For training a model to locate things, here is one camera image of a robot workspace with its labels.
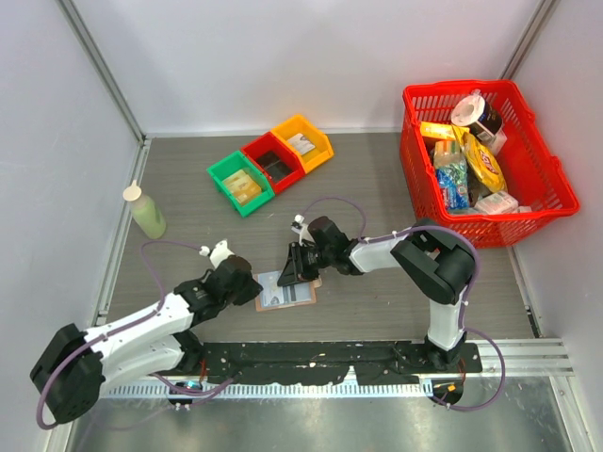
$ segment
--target black and white container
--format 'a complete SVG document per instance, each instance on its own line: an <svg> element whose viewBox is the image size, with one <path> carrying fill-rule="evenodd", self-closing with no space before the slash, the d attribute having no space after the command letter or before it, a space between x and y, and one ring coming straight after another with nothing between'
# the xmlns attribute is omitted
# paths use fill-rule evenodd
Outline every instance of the black and white container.
<svg viewBox="0 0 603 452"><path fill-rule="evenodd" d="M502 118L477 93L463 98L452 110L450 120L459 127L468 127L493 155L497 155L507 141L507 136L502 131Z"/></svg>

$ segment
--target small plastic bin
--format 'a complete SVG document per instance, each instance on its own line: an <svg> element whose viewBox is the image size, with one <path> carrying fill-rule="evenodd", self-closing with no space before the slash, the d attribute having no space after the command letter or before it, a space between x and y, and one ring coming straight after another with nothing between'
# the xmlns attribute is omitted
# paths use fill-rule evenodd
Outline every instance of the small plastic bin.
<svg viewBox="0 0 603 452"><path fill-rule="evenodd" d="M504 120L507 142L497 155L509 193L532 212L507 215L451 215L420 134L421 121L449 123L454 106L474 89ZM563 174L559 159L548 151L517 85L507 80L465 80L407 87L400 158L415 215L432 218L466 236L475 246L511 246L556 218L579 210L579 201Z"/></svg>
<svg viewBox="0 0 603 452"><path fill-rule="evenodd" d="M305 175L301 160L271 132L243 146L241 151L264 173L275 194Z"/></svg>
<svg viewBox="0 0 603 452"><path fill-rule="evenodd" d="M287 146L300 160L303 170L308 173L317 166L333 157L333 147L325 134L320 132L309 120L302 115L296 115L277 125L271 130L285 146ZM316 146L312 151L300 154L288 141L297 134L303 134Z"/></svg>
<svg viewBox="0 0 603 452"><path fill-rule="evenodd" d="M228 176L233 175L239 170L245 170L252 179L262 188L262 193L246 203L239 204L233 194L222 183ZM214 180L216 188L221 191L226 198L231 202L233 207L241 214L242 217L248 216L255 209L265 204L274 198L274 191L268 182L268 179L241 151L231 153L226 158L222 158L220 162L212 165L207 169L207 172Z"/></svg>

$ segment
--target wood grain surface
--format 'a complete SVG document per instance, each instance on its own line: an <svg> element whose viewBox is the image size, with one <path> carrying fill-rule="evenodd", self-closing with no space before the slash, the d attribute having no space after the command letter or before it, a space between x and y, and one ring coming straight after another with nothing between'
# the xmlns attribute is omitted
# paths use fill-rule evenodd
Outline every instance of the wood grain surface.
<svg viewBox="0 0 603 452"><path fill-rule="evenodd" d="M212 247L228 238L233 252L254 272L280 270L295 214L321 196L354 199L367 212L366 235L400 230L415 222L399 161L397 134L331 135L335 156L290 189L242 218L216 190L206 169L252 137L154 139L141 186L162 209L164 238ZM317 204L307 215L328 215L348 236L358 234L359 214L343 202ZM130 227L109 320L158 300L155 284L139 257L145 237ZM193 250L155 245L149 250L168 290L200 277L210 266ZM532 337L530 324L505 249L481 250L483 269L471 296L466 324L495 338ZM319 341L421 339L429 325L429 305L401 269L352 277L322 272L316 304L258 313L255 303L230 306L196 327L202 340Z"/></svg>

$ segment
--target bottle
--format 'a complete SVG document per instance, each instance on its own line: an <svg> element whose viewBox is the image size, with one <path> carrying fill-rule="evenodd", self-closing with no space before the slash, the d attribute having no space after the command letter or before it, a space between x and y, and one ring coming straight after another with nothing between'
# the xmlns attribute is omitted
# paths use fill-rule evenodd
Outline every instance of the bottle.
<svg viewBox="0 0 603 452"><path fill-rule="evenodd" d="M155 201L142 193L136 180L123 191L123 198L130 205L132 218L149 238L158 239L166 232L166 219Z"/></svg>

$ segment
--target wall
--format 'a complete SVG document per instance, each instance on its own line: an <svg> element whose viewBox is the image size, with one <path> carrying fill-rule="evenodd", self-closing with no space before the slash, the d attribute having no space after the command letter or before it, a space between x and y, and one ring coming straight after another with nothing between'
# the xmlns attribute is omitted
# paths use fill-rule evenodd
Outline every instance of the wall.
<svg viewBox="0 0 603 452"><path fill-rule="evenodd" d="M29 371L90 321L137 146L55 2L5 2L0 67L0 437L40 452Z"/></svg>
<svg viewBox="0 0 603 452"><path fill-rule="evenodd" d="M395 127L413 83L497 78L538 0L75 0L141 127Z"/></svg>
<svg viewBox="0 0 603 452"><path fill-rule="evenodd" d="M603 425L603 4L560 2L516 81L537 124L563 162L581 211L517 246L547 333L565 342L588 393L594 427Z"/></svg>

